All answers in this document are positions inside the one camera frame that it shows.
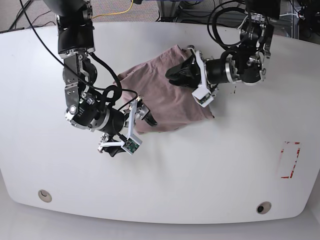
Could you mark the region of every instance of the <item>circular hole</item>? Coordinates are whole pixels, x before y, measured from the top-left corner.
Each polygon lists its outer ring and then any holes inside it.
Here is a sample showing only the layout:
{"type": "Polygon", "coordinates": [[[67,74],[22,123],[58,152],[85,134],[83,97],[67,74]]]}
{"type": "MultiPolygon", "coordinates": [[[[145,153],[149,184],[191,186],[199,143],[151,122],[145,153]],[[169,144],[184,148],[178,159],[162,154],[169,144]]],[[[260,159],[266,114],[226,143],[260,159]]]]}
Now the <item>circular hole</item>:
{"type": "Polygon", "coordinates": [[[50,203],[52,201],[52,196],[50,195],[49,192],[46,190],[40,190],[38,191],[38,196],[39,198],[44,201],[45,203],[50,203]]]}
{"type": "Polygon", "coordinates": [[[44,196],[44,197],[47,197],[47,196],[48,196],[48,195],[47,195],[45,192],[43,192],[43,191],[40,191],[40,193],[41,193],[41,195],[44,196]]]}
{"type": "Polygon", "coordinates": [[[259,206],[257,211],[258,213],[262,213],[265,208],[263,206],[259,206]]]}
{"type": "Polygon", "coordinates": [[[268,201],[265,201],[256,208],[256,212],[258,214],[266,214],[267,212],[270,211],[270,209],[271,209],[271,203],[268,201]]]}

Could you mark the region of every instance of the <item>table surface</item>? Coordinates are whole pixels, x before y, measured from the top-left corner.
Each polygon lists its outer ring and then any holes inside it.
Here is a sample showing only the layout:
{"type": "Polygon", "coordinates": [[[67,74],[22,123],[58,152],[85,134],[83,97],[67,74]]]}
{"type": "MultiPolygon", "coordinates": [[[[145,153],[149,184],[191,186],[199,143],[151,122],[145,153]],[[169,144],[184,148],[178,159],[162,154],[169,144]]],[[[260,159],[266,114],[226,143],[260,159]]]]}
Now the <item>table surface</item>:
{"type": "MultiPolygon", "coordinates": [[[[227,43],[239,39],[236,29],[219,31],[227,43]]],[[[57,54],[57,29],[37,32],[57,54]]],[[[96,55],[116,73],[175,44],[194,45],[205,57],[222,53],[206,27],[195,24],[97,23],[94,39],[96,55]]],[[[141,135],[142,146],[133,156],[111,158],[97,151],[99,132],[65,121],[62,66],[32,30],[1,34],[0,43],[5,46],[0,169],[15,202],[96,218],[172,224],[283,219],[305,208],[320,169],[318,45],[274,36],[265,82],[222,84],[211,105],[215,119],[141,135]],[[295,159],[292,178],[281,178],[291,173],[295,159]],[[48,191],[52,202],[41,201],[39,190],[48,191]],[[256,209],[263,202],[272,208],[261,215],[256,209]]],[[[97,86],[111,84],[109,73],[93,63],[97,86]]]]}

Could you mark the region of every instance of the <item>gray carpet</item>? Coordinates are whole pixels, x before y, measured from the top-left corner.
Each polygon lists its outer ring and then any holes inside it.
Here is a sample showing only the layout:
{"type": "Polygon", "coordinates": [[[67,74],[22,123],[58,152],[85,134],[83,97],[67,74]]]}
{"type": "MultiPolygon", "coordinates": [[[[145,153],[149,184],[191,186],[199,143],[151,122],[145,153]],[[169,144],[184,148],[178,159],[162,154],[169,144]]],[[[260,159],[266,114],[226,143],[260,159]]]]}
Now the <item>gray carpet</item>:
{"type": "MultiPolygon", "coordinates": [[[[183,7],[201,9],[211,11],[215,5],[219,4],[221,0],[204,0],[198,5],[189,7],[182,3],[183,7]]],[[[93,7],[93,15],[99,15],[104,13],[114,13],[127,10],[131,4],[130,0],[91,0],[93,7]]],[[[284,2],[283,9],[286,11],[288,5],[284,2]]],[[[18,11],[21,9],[18,0],[0,0],[0,31],[7,30],[12,24],[18,11]]],[[[31,21],[36,19],[37,16],[49,11],[48,7],[42,0],[35,0],[27,9],[28,16],[31,21]]],[[[141,5],[134,4],[132,9],[124,14],[103,16],[94,19],[94,22],[154,22],[158,18],[158,4],[155,0],[144,0],[141,5]]],[[[49,12],[39,17],[34,25],[42,26],[50,21],[55,22],[55,14],[49,12]]],[[[17,23],[17,28],[28,27],[27,20],[23,15],[17,23]]]]}

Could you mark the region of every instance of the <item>yellow cable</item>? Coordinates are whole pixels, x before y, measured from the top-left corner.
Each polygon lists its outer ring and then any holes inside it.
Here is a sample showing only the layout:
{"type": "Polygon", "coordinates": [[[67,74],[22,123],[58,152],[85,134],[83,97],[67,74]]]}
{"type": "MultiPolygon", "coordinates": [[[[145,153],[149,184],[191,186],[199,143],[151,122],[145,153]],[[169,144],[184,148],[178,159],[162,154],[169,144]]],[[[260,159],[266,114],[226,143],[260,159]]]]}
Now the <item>yellow cable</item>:
{"type": "Polygon", "coordinates": [[[120,12],[100,14],[100,15],[94,16],[92,19],[95,19],[95,18],[98,18],[98,17],[103,17],[103,16],[110,16],[110,15],[117,15],[117,14],[125,14],[125,13],[127,13],[127,12],[130,11],[130,9],[132,8],[133,4],[134,4],[134,0],[131,0],[131,6],[129,7],[128,10],[120,11],[120,12]]]}

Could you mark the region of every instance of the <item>pink cloth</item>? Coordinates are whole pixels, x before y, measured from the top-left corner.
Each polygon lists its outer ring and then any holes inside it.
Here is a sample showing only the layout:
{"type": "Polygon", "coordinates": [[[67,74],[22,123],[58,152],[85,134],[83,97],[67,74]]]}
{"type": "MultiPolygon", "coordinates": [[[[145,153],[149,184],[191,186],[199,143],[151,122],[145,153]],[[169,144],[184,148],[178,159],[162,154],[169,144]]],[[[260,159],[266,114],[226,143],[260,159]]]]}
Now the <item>pink cloth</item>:
{"type": "MultiPolygon", "coordinates": [[[[144,120],[137,120],[135,129],[138,133],[173,131],[193,122],[214,118],[209,107],[203,108],[196,103],[191,95],[192,89],[174,86],[165,77],[168,69],[187,58],[188,55],[175,45],[160,56],[118,75],[122,88],[136,91],[158,123],[150,126],[144,120]]],[[[133,93],[122,93],[125,103],[133,97],[133,93]]]]}

